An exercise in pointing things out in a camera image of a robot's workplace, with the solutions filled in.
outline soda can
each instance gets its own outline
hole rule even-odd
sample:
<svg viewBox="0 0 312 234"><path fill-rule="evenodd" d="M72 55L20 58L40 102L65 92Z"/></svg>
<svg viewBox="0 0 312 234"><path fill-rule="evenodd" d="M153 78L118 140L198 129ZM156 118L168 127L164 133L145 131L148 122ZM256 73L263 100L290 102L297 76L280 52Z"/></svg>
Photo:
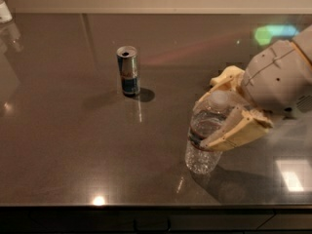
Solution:
<svg viewBox="0 0 312 234"><path fill-rule="evenodd" d="M137 96L139 94L137 49L132 46L121 47L117 50L117 59L124 95Z"/></svg>

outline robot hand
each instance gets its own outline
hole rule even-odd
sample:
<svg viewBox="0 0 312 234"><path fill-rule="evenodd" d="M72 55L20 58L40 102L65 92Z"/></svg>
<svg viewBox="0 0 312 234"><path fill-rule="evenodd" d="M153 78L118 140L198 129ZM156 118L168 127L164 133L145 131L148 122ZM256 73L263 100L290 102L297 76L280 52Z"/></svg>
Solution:
<svg viewBox="0 0 312 234"><path fill-rule="evenodd" d="M273 122L297 118L312 110L312 26L292 42L277 41L256 55L246 71L227 67L211 80L212 88L227 91L232 110L220 130L201 148L226 151L263 137Z"/></svg>

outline tabletop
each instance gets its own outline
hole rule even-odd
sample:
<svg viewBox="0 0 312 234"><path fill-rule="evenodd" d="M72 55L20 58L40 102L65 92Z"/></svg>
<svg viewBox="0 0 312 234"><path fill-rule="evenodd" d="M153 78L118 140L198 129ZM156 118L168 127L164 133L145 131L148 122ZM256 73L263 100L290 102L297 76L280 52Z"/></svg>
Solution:
<svg viewBox="0 0 312 234"><path fill-rule="evenodd" d="M0 25L0 206L311 205L311 113L222 153L209 175L184 163L191 110L210 80L311 23L15 14ZM118 72L116 51L129 45L138 49L137 97L123 95Z"/></svg>

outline aluminum can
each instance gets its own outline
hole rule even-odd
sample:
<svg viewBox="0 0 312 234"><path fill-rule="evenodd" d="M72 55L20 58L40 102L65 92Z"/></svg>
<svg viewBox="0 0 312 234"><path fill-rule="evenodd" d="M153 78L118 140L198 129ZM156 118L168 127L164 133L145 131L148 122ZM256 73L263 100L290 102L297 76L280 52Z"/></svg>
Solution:
<svg viewBox="0 0 312 234"><path fill-rule="evenodd" d="M127 97L139 94L139 76L137 64L137 49L124 46L117 50L119 74L123 93Z"/></svg>

